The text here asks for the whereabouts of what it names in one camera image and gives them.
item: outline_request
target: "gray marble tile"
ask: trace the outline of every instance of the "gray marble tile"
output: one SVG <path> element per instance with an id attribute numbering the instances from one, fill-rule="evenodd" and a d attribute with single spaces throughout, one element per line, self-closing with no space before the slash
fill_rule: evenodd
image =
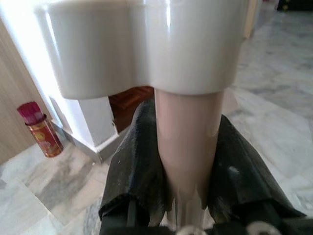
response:
<path id="1" fill-rule="evenodd" d="M 309 127 L 310 127 L 311 136 L 312 136 L 312 140 L 313 140 L 313 120 L 309 120 Z"/>
<path id="2" fill-rule="evenodd" d="M 298 71 L 303 71 L 309 74 L 313 74 L 313 57 L 307 58 L 306 62 L 297 65 L 295 69 Z"/>
<path id="3" fill-rule="evenodd" d="M 313 75 L 295 70 L 276 76 L 270 84 L 259 84 L 247 90 L 284 109 L 313 119 Z"/>
<path id="4" fill-rule="evenodd" d="M 235 94 L 243 111 L 231 121 L 277 172 L 290 178 L 313 166 L 307 119 L 246 91 Z"/>
<path id="5" fill-rule="evenodd" d="M 275 7 L 276 7 L 276 2 L 275 1 L 267 1 L 263 2 L 261 5 L 260 13 L 259 13 L 259 18 L 256 22 L 256 29 L 261 28 L 263 25 L 268 23 L 275 15 Z"/>
<path id="6" fill-rule="evenodd" d="M 102 196 L 104 184 L 96 180 L 97 170 L 88 156 L 70 145 L 63 155 L 38 164 L 23 182 L 66 225 Z"/>
<path id="7" fill-rule="evenodd" d="M 21 178 L 44 160 L 46 160 L 46 157 L 39 146 L 35 144 L 0 165 L 0 178 L 7 183 Z"/>
<path id="8" fill-rule="evenodd" d="M 83 210 L 75 217 L 60 233 L 61 235 L 98 235 L 101 222 L 98 216 L 102 198 L 99 197 L 95 202 Z"/>
<path id="9" fill-rule="evenodd" d="M 0 180 L 0 233 L 4 235 L 27 234 L 27 230 L 37 226 L 46 218 L 49 226 L 42 230 L 54 230 L 57 234 L 62 226 L 59 222 L 49 217 L 49 211 L 34 196 L 34 194 L 18 181 L 6 183 Z"/>
<path id="10" fill-rule="evenodd" d="M 233 111 L 237 110 L 238 102 L 236 100 L 234 92 L 227 88 L 224 91 L 224 100 L 223 100 L 223 106 L 222 106 L 222 114 L 228 115 L 232 113 Z"/>
<path id="11" fill-rule="evenodd" d="M 107 159 L 102 164 L 94 164 L 93 169 L 92 169 L 93 173 L 91 174 L 91 177 L 103 183 L 103 185 L 105 185 L 107 181 L 108 171 L 110 168 L 109 166 L 110 162 L 111 162 L 111 158 Z"/>
<path id="12" fill-rule="evenodd" d="M 301 174 L 301 177 L 303 177 L 304 179 L 306 179 L 307 181 L 309 181 L 312 185 L 313 185 L 313 167 L 304 170 Z"/>
<path id="13" fill-rule="evenodd" d="M 64 226 L 51 213 L 39 220 L 35 225 L 30 226 L 21 235 L 58 235 Z"/>
<path id="14" fill-rule="evenodd" d="M 270 86 L 280 72 L 271 66 L 251 62 L 245 69 L 237 71 L 234 86 L 241 89 L 256 89 Z"/>
<path id="15" fill-rule="evenodd" d="M 278 185 L 280 185 L 283 181 L 286 180 L 286 177 L 283 175 L 282 172 L 279 171 L 279 169 L 277 168 L 276 165 L 274 165 L 268 158 L 263 156 L 261 153 L 260 153 L 260 156 L 261 156 L 262 160 L 264 161 L 264 163 L 266 164 L 266 166 L 268 167 L 272 176 L 274 177 L 274 179 L 278 183 Z"/>
<path id="16" fill-rule="evenodd" d="M 303 176 L 294 176 L 280 184 L 295 209 L 313 217 L 313 184 Z"/>

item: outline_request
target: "wooden door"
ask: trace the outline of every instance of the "wooden door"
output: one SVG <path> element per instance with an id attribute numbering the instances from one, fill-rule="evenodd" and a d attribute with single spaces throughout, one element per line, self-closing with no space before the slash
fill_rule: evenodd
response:
<path id="1" fill-rule="evenodd" d="M 35 143 L 16 108 L 36 101 L 49 117 L 30 75 L 0 19 L 0 164 Z"/>
<path id="2" fill-rule="evenodd" d="M 109 96 L 114 123 L 119 133 L 131 124 L 137 106 L 142 101 L 151 98 L 154 98 L 152 87 L 135 87 Z"/>

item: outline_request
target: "white wall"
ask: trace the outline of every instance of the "white wall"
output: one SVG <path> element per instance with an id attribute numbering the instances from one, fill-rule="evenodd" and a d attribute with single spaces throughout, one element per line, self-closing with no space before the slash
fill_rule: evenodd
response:
<path id="1" fill-rule="evenodd" d="M 107 97 L 95 100 L 68 100 L 61 96 L 33 14 L 33 3 L 38 1 L 41 0 L 0 0 L 0 16 L 54 122 L 94 149 L 117 136 L 112 125 L 113 116 L 109 100 Z"/>

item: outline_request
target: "white plastic cap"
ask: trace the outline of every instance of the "white plastic cap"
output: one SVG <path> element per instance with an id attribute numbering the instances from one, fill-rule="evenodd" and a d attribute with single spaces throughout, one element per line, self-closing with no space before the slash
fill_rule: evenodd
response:
<path id="1" fill-rule="evenodd" d="M 210 94 L 233 82 L 247 3 L 53 0 L 35 13 L 65 98 L 143 85 Z"/>

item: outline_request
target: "marble floor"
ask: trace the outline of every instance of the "marble floor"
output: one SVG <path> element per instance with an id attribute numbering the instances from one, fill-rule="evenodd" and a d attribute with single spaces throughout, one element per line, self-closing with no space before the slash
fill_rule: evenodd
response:
<path id="1" fill-rule="evenodd" d="M 313 13 L 266 15 L 243 44 L 226 114 L 295 208 L 313 216 Z M 0 235 L 99 233 L 109 162 L 63 143 L 56 158 L 34 145 L 0 166 Z"/>

